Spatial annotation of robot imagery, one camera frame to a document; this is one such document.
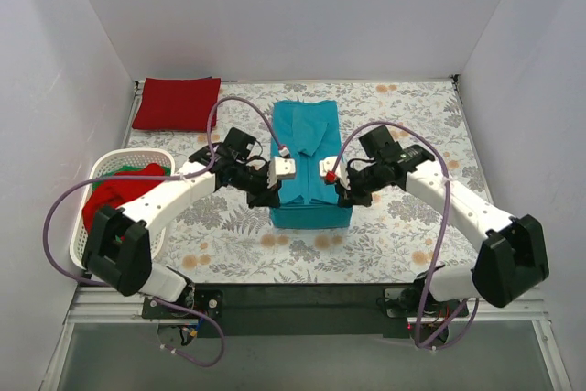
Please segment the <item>teal t shirt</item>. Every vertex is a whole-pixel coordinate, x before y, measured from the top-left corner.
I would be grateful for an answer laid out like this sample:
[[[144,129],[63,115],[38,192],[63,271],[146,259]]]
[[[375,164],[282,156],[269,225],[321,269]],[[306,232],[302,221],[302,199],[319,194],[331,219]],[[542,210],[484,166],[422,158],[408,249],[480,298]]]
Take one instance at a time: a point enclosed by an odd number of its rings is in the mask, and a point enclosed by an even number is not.
[[[282,182],[280,206],[270,210],[279,229],[346,228],[353,210],[338,205],[335,187],[320,176],[320,162],[342,148],[338,107],[334,101],[274,104],[272,126],[296,164],[296,177]]]

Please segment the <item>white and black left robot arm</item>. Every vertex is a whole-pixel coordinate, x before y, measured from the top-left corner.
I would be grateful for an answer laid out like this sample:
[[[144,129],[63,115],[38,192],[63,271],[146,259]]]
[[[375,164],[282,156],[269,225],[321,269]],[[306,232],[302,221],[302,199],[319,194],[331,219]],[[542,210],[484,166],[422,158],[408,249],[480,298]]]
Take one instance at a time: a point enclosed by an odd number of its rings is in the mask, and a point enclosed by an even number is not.
[[[233,128],[222,142],[192,154],[154,189],[118,208],[99,209],[88,232],[83,267],[124,296],[158,297],[172,316],[188,316],[195,305],[190,281],[154,262],[151,241],[196,201],[223,187],[245,192],[251,208],[279,207],[281,182],[295,175],[295,161],[281,148],[255,168],[254,143],[253,136]]]

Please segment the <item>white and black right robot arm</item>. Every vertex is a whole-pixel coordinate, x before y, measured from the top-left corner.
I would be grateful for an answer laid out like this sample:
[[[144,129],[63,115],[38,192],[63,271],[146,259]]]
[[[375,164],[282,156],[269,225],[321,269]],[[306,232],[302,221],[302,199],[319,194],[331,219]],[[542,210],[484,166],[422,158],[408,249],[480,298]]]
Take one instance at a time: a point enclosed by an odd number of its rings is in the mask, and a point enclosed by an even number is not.
[[[470,266],[432,264],[400,294],[400,307],[414,299],[416,308],[431,316],[448,301],[481,298],[502,308],[548,278],[543,228],[535,217],[515,217],[484,201],[445,176],[428,149],[402,147],[382,126],[359,141],[366,167],[355,169],[340,157],[320,162],[320,175],[334,185],[339,206],[368,207],[375,192],[398,187],[446,217],[477,253]]]

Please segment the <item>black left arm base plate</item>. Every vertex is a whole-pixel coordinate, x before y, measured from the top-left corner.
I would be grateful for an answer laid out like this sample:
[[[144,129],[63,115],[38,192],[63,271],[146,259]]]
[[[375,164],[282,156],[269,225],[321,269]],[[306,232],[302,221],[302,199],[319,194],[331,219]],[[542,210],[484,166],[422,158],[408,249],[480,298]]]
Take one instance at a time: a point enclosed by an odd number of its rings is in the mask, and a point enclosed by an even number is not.
[[[222,302],[223,293],[220,290],[191,288],[179,296],[176,305],[215,319],[222,314]],[[153,299],[144,300],[141,317],[148,320],[195,319],[190,313],[158,304]]]

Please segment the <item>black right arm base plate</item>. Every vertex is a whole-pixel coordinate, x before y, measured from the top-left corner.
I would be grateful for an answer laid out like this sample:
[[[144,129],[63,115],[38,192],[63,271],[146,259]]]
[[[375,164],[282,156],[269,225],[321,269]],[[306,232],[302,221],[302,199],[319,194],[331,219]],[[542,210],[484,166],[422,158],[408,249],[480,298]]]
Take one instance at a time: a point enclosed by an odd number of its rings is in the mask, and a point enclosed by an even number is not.
[[[413,317],[418,315],[422,287],[393,285],[384,290],[382,307],[391,317]],[[437,301],[430,294],[426,298],[422,316],[424,318],[446,318],[460,305],[457,299]]]

